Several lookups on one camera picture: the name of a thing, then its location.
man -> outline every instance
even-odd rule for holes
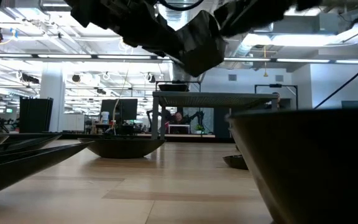
[[[277,93],[277,92],[274,92],[274,93],[272,93],[272,94],[276,94],[276,95],[277,95],[277,109],[278,109],[278,110],[285,109],[285,107],[280,104],[280,100],[281,100],[280,94]],[[265,107],[265,109],[272,109],[272,104],[267,105],[267,106]]]

metal table frame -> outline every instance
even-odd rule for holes
[[[255,86],[254,86],[255,93],[257,93],[258,86],[267,86],[267,87],[270,87],[270,88],[293,87],[293,88],[295,89],[295,104],[296,104],[296,109],[297,109],[297,110],[299,109],[299,106],[298,106],[298,86],[297,86],[297,85],[282,85],[282,84],[255,85]]]
[[[239,106],[246,105],[232,105],[228,106],[226,104],[216,103],[214,105],[207,103],[200,103],[197,105],[178,105],[178,104],[168,104],[164,103],[161,99],[164,98],[210,98],[215,100],[216,98],[236,98],[244,99],[251,98],[255,100],[262,100],[264,103],[271,101],[272,110],[277,110],[277,95],[276,94],[253,94],[253,93],[197,93],[197,92],[172,92],[172,91],[155,91],[153,92],[153,117],[152,117],[152,139],[158,138],[158,106],[162,107],[161,112],[161,140],[165,139],[165,108],[167,106],[182,106],[182,107],[192,107],[192,108],[236,108]]]

light fixture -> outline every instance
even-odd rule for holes
[[[38,55],[40,58],[92,58],[90,55]]]
[[[358,36],[358,27],[353,27],[333,37],[333,39],[330,41],[330,44],[343,44],[346,43],[348,40],[355,38],[356,36]]]
[[[332,40],[332,35],[277,35],[272,45],[292,47],[321,47]]]
[[[335,63],[358,64],[358,60],[337,60]]]
[[[329,60],[320,59],[295,59],[295,58],[278,58],[277,62],[301,62],[301,63],[328,63]]]
[[[0,58],[21,58],[21,57],[32,57],[31,54],[0,54]]]
[[[241,42],[243,45],[270,45],[272,40],[267,35],[258,35],[258,34],[248,34],[244,40]]]
[[[304,11],[297,11],[296,7],[290,7],[289,10],[287,10],[284,15],[285,16],[317,16],[318,14],[321,13],[321,10],[323,10],[325,7],[320,6],[320,7],[314,7],[311,9],[306,9]]]
[[[227,57],[224,58],[225,61],[227,62],[269,62],[270,59],[269,58],[252,58],[252,57],[247,57],[247,58],[232,58],[232,57]]]
[[[73,75],[71,80],[73,80],[75,83],[78,83],[81,81],[81,77],[79,75]]]
[[[134,59],[134,60],[148,60],[151,59],[151,56],[141,56],[141,55],[98,55],[100,59]]]
[[[64,4],[64,3],[45,3],[42,6],[43,7],[69,7],[68,4]]]

white wall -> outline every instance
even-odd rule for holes
[[[311,67],[305,65],[292,73],[292,83],[298,85],[299,109],[311,109],[313,107],[311,91]]]
[[[358,72],[358,65],[310,65],[313,107]],[[341,108],[342,100],[358,100],[358,77],[320,108]]]
[[[237,81],[229,81],[229,74],[236,74]],[[268,77],[264,77],[265,70],[260,69],[233,69],[212,68],[205,74],[201,91],[215,93],[254,93],[256,84],[274,84],[276,75],[284,75],[284,82],[281,84],[291,85],[291,73],[283,68],[272,68],[267,70]],[[283,98],[293,98],[293,95],[286,88],[271,89],[269,87],[258,87],[258,93],[279,92]]]

table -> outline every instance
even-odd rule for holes
[[[161,123],[165,123],[164,111],[167,106],[187,108],[244,108],[251,109],[262,103],[272,102],[277,110],[276,94],[253,93],[197,93],[197,92],[153,92],[152,139],[158,138],[158,106],[162,107]],[[161,140],[165,138],[165,126],[161,126]]]

